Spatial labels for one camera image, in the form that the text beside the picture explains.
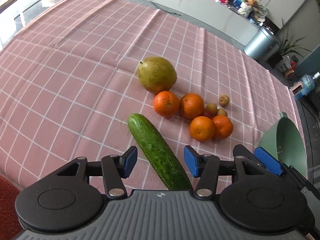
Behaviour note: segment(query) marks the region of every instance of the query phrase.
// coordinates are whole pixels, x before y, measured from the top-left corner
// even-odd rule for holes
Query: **stuffed toy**
[[[252,8],[253,8],[253,12],[254,12],[253,18],[254,18],[255,22],[265,22],[266,16],[268,14],[268,9],[260,2],[258,2]]]
[[[238,14],[244,18],[247,18],[252,11],[252,7],[254,7],[256,4],[257,0],[244,0],[238,9]]]

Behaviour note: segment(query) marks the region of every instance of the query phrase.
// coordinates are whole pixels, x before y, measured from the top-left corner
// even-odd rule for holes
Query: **green bowl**
[[[307,175],[307,156],[301,135],[285,112],[260,139],[258,147],[264,148],[277,160],[292,165],[303,176]]]

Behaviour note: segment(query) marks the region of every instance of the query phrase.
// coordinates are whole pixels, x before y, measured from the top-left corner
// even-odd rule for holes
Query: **table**
[[[231,137],[199,143],[188,134],[190,121],[155,113],[135,74],[151,55],[174,65],[179,97],[195,92],[217,103],[220,94],[230,96]],[[136,145],[126,125],[135,112],[150,119],[184,167],[185,145],[222,160],[232,159],[237,144],[252,151],[280,111],[303,137],[292,95],[268,70],[205,29],[132,2],[63,0],[6,45],[0,64],[0,169],[23,187],[78,156],[96,161]],[[138,152],[124,180],[128,192],[165,189]],[[90,183],[104,191],[102,178]],[[220,177],[217,192],[230,183]]]

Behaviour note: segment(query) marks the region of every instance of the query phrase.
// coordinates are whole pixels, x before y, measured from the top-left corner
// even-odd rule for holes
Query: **cucumber bumps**
[[[192,190],[186,172],[154,125],[142,114],[130,114],[128,126],[164,185],[170,190]]]

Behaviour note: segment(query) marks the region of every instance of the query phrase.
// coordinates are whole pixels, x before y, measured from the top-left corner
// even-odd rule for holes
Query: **blue gripper pad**
[[[136,165],[138,159],[138,149],[135,147],[134,150],[129,154],[129,156],[124,160],[123,174],[124,179],[128,178]]]
[[[262,147],[256,148],[253,155],[257,157],[271,173],[279,176],[283,173],[281,164]]]
[[[188,149],[187,146],[184,147],[183,158],[184,162],[188,166],[191,175],[194,178],[197,178],[199,176],[199,168],[197,165],[196,156],[193,155],[193,153]]]

